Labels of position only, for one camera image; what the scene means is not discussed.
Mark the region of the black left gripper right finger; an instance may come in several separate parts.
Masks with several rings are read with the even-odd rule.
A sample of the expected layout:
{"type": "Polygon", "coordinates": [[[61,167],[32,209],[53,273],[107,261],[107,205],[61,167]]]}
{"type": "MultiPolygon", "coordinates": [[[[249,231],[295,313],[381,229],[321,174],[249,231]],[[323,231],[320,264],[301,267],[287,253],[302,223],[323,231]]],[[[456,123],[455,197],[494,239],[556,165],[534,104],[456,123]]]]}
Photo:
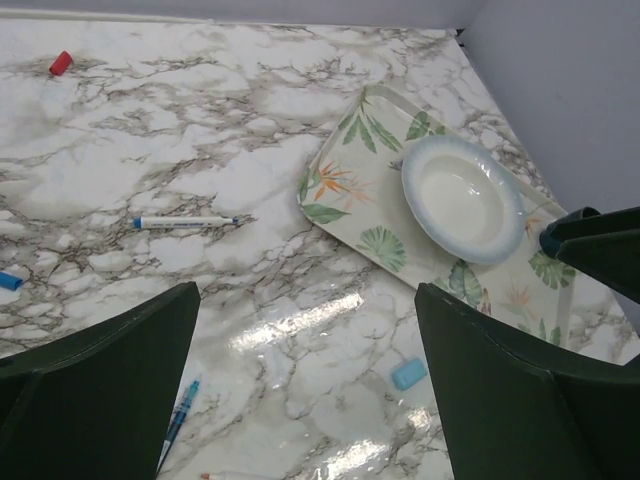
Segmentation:
{"type": "Polygon", "coordinates": [[[637,358],[554,346],[433,284],[415,307],[455,478],[638,478],[637,358]]]}

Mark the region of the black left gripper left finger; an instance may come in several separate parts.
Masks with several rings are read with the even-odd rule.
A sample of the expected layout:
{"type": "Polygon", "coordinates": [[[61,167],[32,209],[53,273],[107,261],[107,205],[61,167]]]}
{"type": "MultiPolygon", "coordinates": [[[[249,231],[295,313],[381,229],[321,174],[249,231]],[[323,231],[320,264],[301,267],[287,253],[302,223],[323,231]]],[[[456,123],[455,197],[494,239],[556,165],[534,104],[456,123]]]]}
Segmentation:
{"type": "Polygon", "coordinates": [[[155,478],[199,306],[182,283],[3,358],[2,478],[155,478]]]}

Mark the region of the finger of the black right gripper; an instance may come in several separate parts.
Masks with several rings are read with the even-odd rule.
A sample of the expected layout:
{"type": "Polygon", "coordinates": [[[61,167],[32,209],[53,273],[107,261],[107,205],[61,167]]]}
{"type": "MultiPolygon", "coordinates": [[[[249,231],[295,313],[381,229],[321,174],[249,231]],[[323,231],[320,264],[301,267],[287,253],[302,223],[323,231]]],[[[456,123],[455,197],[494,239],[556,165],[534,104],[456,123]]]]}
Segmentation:
{"type": "Polygon", "coordinates": [[[597,228],[595,234],[564,242],[554,260],[589,275],[637,303],[639,209],[601,213],[591,221],[597,228]]]}

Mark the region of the blue marker cap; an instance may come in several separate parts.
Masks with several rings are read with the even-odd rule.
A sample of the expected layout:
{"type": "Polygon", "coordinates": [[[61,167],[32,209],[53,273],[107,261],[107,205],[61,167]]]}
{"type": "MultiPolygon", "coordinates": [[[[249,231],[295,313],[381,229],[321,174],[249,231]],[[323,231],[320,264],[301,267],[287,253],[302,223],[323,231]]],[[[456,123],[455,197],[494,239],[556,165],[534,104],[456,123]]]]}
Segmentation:
{"type": "Polygon", "coordinates": [[[23,280],[14,275],[0,272],[0,287],[9,291],[18,290],[23,284],[23,280]]]}

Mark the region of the white marker blue end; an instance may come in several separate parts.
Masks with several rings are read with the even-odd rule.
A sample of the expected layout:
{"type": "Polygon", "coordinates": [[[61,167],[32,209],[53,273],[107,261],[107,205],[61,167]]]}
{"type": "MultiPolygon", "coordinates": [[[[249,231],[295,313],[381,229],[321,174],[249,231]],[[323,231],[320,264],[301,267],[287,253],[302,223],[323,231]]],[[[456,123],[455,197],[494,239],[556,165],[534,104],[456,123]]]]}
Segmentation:
{"type": "Polygon", "coordinates": [[[227,225],[237,225],[238,218],[225,217],[135,217],[133,226],[136,229],[199,229],[219,228],[227,225]]]}

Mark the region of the red marker cap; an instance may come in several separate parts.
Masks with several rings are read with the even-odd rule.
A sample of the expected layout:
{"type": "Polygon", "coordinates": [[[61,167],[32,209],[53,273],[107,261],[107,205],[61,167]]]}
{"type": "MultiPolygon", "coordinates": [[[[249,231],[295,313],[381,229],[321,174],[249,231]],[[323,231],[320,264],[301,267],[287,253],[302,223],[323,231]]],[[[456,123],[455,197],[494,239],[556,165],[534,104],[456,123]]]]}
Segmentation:
{"type": "Polygon", "coordinates": [[[72,56],[63,50],[49,67],[49,73],[53,76],[63,75],[73,63],[72,56]]]}

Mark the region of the white marker red tip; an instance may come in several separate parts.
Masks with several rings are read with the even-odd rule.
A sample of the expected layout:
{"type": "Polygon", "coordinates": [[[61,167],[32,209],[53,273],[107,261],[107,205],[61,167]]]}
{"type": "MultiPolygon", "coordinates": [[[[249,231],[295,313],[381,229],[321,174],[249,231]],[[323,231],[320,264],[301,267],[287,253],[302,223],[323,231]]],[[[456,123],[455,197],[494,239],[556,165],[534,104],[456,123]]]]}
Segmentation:
{"type": "Polygon", "coordinates": [[[275,480],[274,478],[241,473],[232,471],[223,471],[217,473],[203,473],[200,475],[201,480],[275,480]]]}

